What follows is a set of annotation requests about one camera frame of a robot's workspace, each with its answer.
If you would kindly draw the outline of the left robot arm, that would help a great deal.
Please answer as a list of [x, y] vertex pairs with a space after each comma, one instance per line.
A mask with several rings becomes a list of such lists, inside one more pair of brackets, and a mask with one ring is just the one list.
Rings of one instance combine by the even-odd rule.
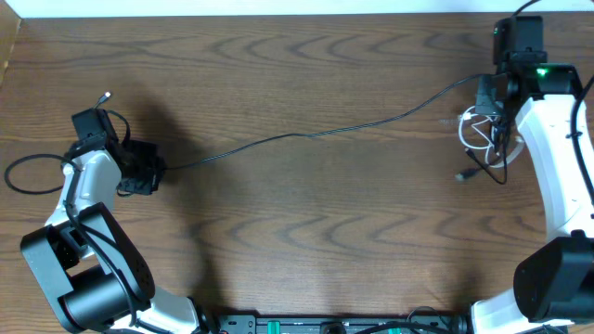
[[165, 171], [156, 145], [117, 136], [112, 114], [91, 108], [72, 116], [78, 139], [59, 159], [58, 205], [22, 238], [21, 254], [70, 333], [205, 332], [189, 297], [156, 286], [112, 214], [116, 197], [152, 194]]

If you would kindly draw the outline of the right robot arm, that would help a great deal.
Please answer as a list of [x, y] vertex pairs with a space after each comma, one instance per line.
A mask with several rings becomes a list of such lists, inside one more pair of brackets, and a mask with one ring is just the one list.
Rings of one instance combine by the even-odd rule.
[[570, 64], [548, 61], [543, 19], [494, 27], [497, 70], [479, 81], [472, 111], [495, 118], [493, 144], [516, 129], [528, 148], [546, 215], [547, 243], [516, 268], [511, 289], [471, 307], [475, 333], [528, 333], [593, 320], [593, 147], [585, 96]]

